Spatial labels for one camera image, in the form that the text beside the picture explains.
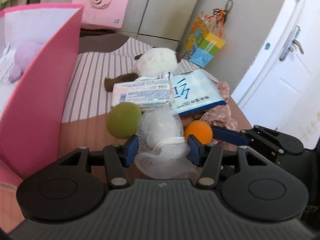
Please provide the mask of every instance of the orange ball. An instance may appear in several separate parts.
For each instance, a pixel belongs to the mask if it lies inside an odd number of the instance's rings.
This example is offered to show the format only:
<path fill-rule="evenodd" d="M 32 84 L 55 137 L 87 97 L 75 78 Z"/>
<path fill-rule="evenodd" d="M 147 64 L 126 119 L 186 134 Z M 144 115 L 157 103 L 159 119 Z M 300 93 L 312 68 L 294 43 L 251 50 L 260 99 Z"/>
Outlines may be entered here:
<path fill-rule="evenodd" d="M 212 128 L 204 121 L 192 121 L 184 130 L 184 137 L 186 138 L 186 141 L 190 134 L 196 136 L 202 144 L 207 144 L 212 141 Z"/>

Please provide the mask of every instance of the green ball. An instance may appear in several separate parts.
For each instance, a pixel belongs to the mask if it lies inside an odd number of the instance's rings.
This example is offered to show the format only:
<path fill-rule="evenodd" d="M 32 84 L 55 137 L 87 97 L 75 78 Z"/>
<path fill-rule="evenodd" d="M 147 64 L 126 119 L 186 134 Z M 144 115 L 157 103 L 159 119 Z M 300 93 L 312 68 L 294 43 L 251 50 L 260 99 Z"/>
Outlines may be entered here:
<path fill-rule="evenodd" d="M 136 133 L 141 116 L 140 108 L 134 103 L 120 103 L 109 112 L 108 131 L 116 138 L 129 138 Z"/>

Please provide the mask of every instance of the door lock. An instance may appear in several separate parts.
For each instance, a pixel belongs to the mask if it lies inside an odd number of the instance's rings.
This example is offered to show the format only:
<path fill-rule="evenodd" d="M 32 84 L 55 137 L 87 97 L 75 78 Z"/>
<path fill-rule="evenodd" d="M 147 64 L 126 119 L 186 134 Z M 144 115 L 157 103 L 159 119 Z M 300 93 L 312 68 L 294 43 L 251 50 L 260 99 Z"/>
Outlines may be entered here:
<path fill-rule="evenodd" d="M 294 31 L 290 33 L 288 39 L 286 40 L 285 44 L 284 44 L 284 50 L 281 53 L 279 60 L 280 61 L 284 61 L 287 57 L 287 55 L 289 54 L 289 52 L 294 52 L 293 49 L 293 45 L 297 45 L 301 54 L 304 54 L 303 48 L 301 46 L 301 43 L 299 41 L 297 41 L 297 37 L 300 33 L 300 27 L 296 26 Z"/>

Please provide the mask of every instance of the pink shopping bag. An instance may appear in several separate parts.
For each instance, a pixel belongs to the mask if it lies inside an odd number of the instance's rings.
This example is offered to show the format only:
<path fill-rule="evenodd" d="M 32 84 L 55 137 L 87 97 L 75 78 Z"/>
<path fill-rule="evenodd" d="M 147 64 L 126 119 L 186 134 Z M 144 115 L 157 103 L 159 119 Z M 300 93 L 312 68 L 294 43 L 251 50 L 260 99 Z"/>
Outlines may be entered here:
<path fill-rule="evenodd" d="M 81 27 L 85 29 L 120 29 L 128 0 L 72 0 L 84 5 Z"/>
<path fill-rule="evenodd" d="M 21 178 L 58 158 L 82 11 L 82 5 L 71 3 L 30 4 L 0 11 L 0 183 L 17 186 Z M 30 41 L 40 44 L 41 50 L 21 78 L 10 83 L 12 55 Z"/>

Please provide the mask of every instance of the white wardrobe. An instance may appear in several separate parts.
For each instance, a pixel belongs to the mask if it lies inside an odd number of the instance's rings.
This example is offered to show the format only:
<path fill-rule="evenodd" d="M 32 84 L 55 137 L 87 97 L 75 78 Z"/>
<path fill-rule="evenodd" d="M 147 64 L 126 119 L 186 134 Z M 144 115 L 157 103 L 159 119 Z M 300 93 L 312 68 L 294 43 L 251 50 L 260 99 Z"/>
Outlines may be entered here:
<path fill-rule="evenodd" d="M 41 0 L 71 2 L 72 0 Z M 129 0 L 124 24 L 127 36 L 156 47 L 176 49 L 197 0 Z"/>

